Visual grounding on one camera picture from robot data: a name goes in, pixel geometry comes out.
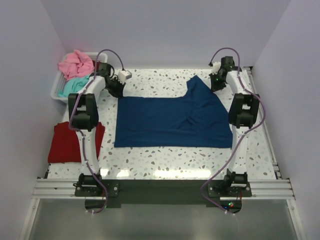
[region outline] pile of laundry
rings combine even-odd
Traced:
[[[64,61],[59,62],[58,67],[67,81],[63,91],[58,92],[58,96],[63,98],[79,92],[88,83],[90,74],[95,69],[93,60],[77,49],[68,54]]]

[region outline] white wall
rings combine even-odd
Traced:
[[[320,1],[292,0],[253,68],[280,170],[320,239]]]
[[[39,0],[0,7],[0,239],[18,239],[63,106],[51,100],[65,51]]]
[[[112,48],[130,67],[206,67],[236,48],[253,66],[290,0],[42,0],[65,49]],[[111,64],[119,65],[115,57]]]

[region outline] gray floor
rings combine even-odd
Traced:
[[[285,200],[247,200],[236,217],[238,233],[234,217],[200,205],[123,205],[92,217],[83,200],[42,200],[30,239],[297,239]]]

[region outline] metal frame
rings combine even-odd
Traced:
[[[244,67],[247,70],[250,83],[253,90],[256,92],[256,87],[253,82],[253,76],[250,68]],[[298,240],[306,240],[306,235],[303,229],[302,221],[299,217],[295,195],[289,179],[281,179],[280,170],[275,157],[275,153],[271,144],[269,132],[266,124],[263,124],[263,130],[267,139],[269,151],[272,155],[273,169],[276,180],[252,180],[250,181],[252,197],[243,197],[244,200],[286,200],[289,213]],[[75,187],[73,186],[78,179],[37,179],[35,188],[32,193],[32,199],[24,221],[24,225],[19,237],[19,240],[28,240],[32,231],[32,227],[39,209],[41,199],[74,199],[74,200],[103,200],[104,197],[76,197]],[[220,200],[234,200],[235,197],[221,197]]]

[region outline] white laundry basket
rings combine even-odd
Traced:
[[[84,52],[85,54],[87,54],[92,60],[96,60],[97,58],[97,55],[98,55],[98,52]],[[67,56],[69,55],[70,53],[66,54],[63,59],[62,59],[62,62],[64,60],[66,60]],[[107,54],[105,53],[101,53],[99,55],[99,58],[98,58],[98,61],[101,62],[101,63],[106,63],[108,60],[108,56]],[[61,96],[58,96],[58,92],[59,91],[63,91],[64,88],[65,88],[65,85],[66,85],[67,81],[64,77],[64,74],[59,71],[55,77],[55,80],[54,80],[54,84],[52,86],[52,89],[51,89],[51,97],[55,100],[60,100],[64,103],[68,103],[68,98],[67,97],[61,97]]]

